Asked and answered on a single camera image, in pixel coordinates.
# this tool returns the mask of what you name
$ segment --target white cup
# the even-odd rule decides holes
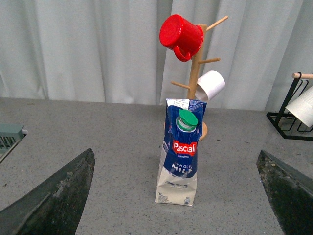
[[[313,125],[313,87],[301,94],[286,109],[306,126],[311,127]]]
[[[196,98],[204,102],[210,101],[225,87],[225,81],[218,72],[210,70],[198,78]]]

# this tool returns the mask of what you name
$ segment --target mug handle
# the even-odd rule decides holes
[[[188,60],[191,59],[190,53],[187,52],[186,56],[184,56],[184,55],[181,53],[181,51],[180,51],[180,49],[179,49],[178,46],[175,46],[175,47],[174,47],[174,53],[175,53],[175,56],[176,56],[180,61],[182,61],[182,62],[186,62],[186,61],[188,61]]]

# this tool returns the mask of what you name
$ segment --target carton label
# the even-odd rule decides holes
[[[197,151],[197,142],[192,142],[191,144],[180,143],[177,140],[173,141],[173,151],[176,154],[188,154],[193,157]]]

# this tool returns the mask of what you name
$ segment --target wooden mug tree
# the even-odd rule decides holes
[[[209,27],[206,24],[199,24],[199,26],[203,30],[203,43],[202,43],[199,51],[197,52],[197,54],[195,54],[192,57],[192,64],[191,64],[190,77],[189,77],[189,85],[184,85],[184,84],[181,84],[179,82],[171,81],[171,84],[179,86],[179,87],[183,87],[183,88],[188,90],[187,99],[195,99],[195,97],[196,97],[196,89],[197,89],[197,84],[198,84],[200,65],[206,64],[206,63],[211,63],[211,62],[217,62],[217,61],[221,60],[220,58],[202,60],[203,45],[205,43],[206,32],[208,32],[209,30],[211,30],[212,28],[214,28],[215,26],[219,25],[220,23],[222,23],[223,21],[225,21],[227,19],[228,19],[228,16],[225,16]],[[203,140],[206,135],[207,135],[207,126],[203,122],[202,123],[202,136],[200,137],[200,140]]]

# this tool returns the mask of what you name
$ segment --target milk carton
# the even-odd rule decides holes
[[[166,102],[156,202],[192,206],[197,189],[197,146],[206,103],[191,99]]]

